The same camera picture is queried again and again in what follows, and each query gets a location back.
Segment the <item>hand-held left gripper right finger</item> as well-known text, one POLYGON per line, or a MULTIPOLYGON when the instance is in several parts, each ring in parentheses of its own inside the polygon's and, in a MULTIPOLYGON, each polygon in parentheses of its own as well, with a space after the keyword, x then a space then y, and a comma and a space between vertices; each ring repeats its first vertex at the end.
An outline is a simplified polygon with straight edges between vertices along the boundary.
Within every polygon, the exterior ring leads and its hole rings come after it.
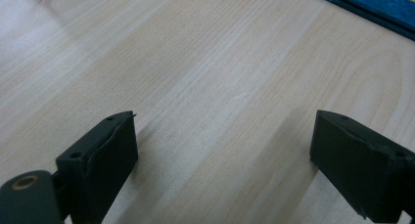
POLYGON ((362 217, 415 223, 415 153, 352 118, 319 110, 310 160, 362 217))

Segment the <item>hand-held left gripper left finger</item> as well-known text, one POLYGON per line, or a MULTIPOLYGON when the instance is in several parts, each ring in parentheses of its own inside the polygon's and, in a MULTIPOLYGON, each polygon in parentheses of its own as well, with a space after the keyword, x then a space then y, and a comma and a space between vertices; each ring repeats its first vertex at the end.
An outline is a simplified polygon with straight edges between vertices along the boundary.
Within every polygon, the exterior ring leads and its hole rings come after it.
POLYGON ((56 158, 61 216, 100 224, 137 160, 134 113, 103 119, 56 158))

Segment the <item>blue book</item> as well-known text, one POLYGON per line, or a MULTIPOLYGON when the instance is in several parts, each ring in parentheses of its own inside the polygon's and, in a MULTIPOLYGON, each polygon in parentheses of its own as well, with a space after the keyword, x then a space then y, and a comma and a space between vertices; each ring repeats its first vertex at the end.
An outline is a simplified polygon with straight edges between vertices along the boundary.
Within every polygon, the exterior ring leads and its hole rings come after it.
POLYGON ((327 0, 415 41, 415 0, 327 0))

